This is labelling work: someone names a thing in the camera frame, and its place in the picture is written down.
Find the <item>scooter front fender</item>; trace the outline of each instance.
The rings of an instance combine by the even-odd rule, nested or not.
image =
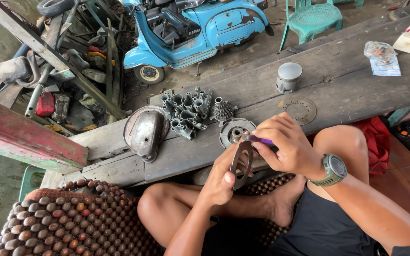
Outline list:
[[[139,65],[150,65],[153,67],[164,67],[167,64],[154,55],[150,50],[142,50],[134,47],[124,56],[124,68],[133,68]]]

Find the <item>blue scooter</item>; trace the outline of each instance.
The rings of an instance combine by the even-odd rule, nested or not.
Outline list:
[[[145,84],[164,78],[164,66],[182,68],[218,50],[248,48],[254,37],[273,29],[263,10],[267,0],[120,0],[134,15],[138,46],[124,57]]]

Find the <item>scooter tire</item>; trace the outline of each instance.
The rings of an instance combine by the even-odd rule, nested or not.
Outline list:
[[[241,44],[239,44],[239,45],[232,46],[232,47],[229,48],[229,50],[230,50],[230,51],[233,51],[233,52],[238,52],[238,51],[245,50],[245,49],[247,49],[249,46],[252,45],[252,42],[254,42],[254,38],[251,38],[251,39],[249,39],[249,40],[247,40],[247,41],[244,41],[243,43],[241,43]]]
[[[142,74],[142,69],[145,67],[151,67],[154,68],[156,70],[156,73],[158,74],[158,76],[155,76],[155,79],[147,79],[144,77],[144,75]],[[139,79],[141,82],[143,82],[144,84],[147,85],[154,85],[154,84],[158,84],[160,82],[162,82],[162,80],[164,80],[164,67],[153,67],[150,65],[140,65],[137,67],[134,67],[134,74],[135,77],[137,77],[137,79]]]
[[[37,11],[45,17],[54,17],[74,7],[74,0],[43,0],[37,4]]]

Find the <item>bare foot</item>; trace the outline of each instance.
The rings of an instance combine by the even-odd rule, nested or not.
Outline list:
[[[274,204],[271,220],[278,226],[287,227],[292,222],[293,206],[303,193],[306,178],[297,174],[287,184],[273,190],[269,195]]]

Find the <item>green plastic chair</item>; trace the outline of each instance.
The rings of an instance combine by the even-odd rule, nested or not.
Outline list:
[[[333,0],[327,0],[326,4],[311,5],[311,0],[295,0],[295,12],[289,15],[289,8],[286,8],[288,21],[282,36],[281,51],[286,43],[289,29],[298,35],[298,44],[303,44],[312,40],[314,35],[335,28],[339,31],[343,27],[343,16],[337,7],[333,5]]]
[[[363,6],[363,0],[333,0],[333,3],[349,3],[349,2],[357,2],[356,9],[359,9],[360,7]]]
[[[18,196],[20,202],[25,199],[26,194],[41,187],[40,183],[44,174],[44,169],[32,165],[26,167],[23,180],[21,181],[20,195]]]

